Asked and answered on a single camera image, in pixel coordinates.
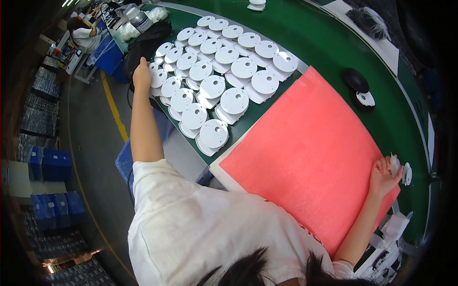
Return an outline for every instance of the plastic bottle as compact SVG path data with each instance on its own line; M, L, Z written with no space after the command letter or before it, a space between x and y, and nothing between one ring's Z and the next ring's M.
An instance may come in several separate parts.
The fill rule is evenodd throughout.
M137 29L142 34L153 24L153 22L148 18L148 16L146 16L143 11L140 11L135 7L130 9L126 15L132 26L134 26L135 29Z

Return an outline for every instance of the white squeeze bottle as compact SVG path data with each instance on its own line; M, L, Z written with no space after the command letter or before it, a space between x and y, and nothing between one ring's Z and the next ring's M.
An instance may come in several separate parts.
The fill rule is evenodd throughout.
M391 153L390 163L391 163L391 174L393 177L395 177L398 174L399 168L401 167L401 162L399 161L399 159L393 156L393 153Z

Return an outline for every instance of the hand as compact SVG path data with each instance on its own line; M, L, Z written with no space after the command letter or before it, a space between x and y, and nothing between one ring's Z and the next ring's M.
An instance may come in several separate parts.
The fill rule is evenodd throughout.
M134 71L132 81L134 83L135 91L146 91L148 93L149 85L151 84L151 76L149 74L149 62L145 57L140 59L140 64Z
M397 175L393 178L391 174L390 156L375 161L371 172L371 183L369 193L375 194L383 199L396 185L402 177L404 166L401 166Z

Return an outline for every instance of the red foam pad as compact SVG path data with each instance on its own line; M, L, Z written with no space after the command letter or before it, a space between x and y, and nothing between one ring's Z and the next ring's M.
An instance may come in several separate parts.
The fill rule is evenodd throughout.
M313 68L267 110L219 165L248 193L283 207L332 257L353 225L382 157L358 116ZM376 225L400 192L383 200Z

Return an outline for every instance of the black hair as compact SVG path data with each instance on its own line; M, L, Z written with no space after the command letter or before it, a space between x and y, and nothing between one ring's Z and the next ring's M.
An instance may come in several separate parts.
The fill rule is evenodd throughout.
M76 17L72 17L67 21L67 30L68 32L70 32L71 41L76 47L78 47L78 43L75 41L75 38L73 37L73 32L79 28L89 29L89 27L83 21Z
M258 248L253 253L244 256L232 264L224 275L213 285L216 286L265 286L266 280L272 283L281 283L283 281L273 281L265 270L267 264L267 248ZM314 253L310 253L305 266L305 280L307 286L376 286L372 281L356 279L336 279L331 274L325 272L322 268L323 257L319 259ZM196 286L204 286L208 280L221 269L218 266L203 276Z

